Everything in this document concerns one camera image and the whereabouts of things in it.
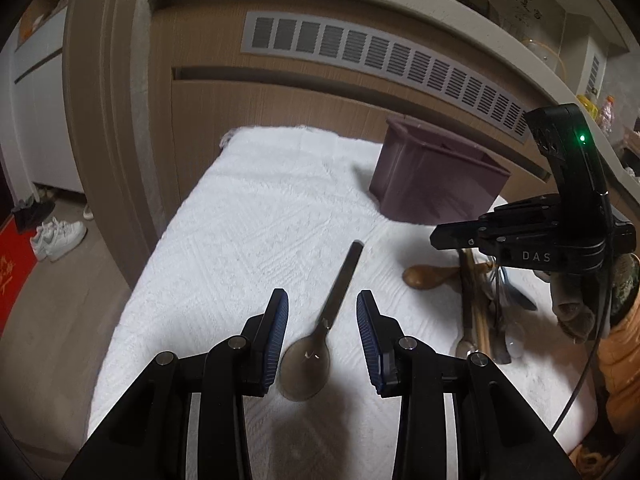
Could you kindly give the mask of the orange sleeve forearm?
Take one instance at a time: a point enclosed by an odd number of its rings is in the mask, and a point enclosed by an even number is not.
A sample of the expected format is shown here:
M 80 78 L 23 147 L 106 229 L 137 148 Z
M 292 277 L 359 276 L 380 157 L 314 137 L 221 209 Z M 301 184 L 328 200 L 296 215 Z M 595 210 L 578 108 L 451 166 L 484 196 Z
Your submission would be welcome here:
M 598 349 L 598 364 L 608 392 L 608 421 L 616 434 L 625 437 L 639 431 L 639 324 L 636 297 Z

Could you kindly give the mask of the gloved right hand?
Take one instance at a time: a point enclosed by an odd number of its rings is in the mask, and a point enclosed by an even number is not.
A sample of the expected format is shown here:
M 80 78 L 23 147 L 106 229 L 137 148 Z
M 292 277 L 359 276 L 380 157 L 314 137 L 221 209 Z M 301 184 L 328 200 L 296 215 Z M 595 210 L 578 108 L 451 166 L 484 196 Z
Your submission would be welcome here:
M 639 258 L 635 254 L 621 255 L 612 267 L 612 299 L 610 317 L 605 323 L 603 338 L 623 321 L 636 302 L 639 292 Z M 548 282 L 552 298 L 552 312 L 562 332 L 576 344 L 591 337 L 596 328 L 597 315 L 585 304 L 576 275 L 551 273 Z

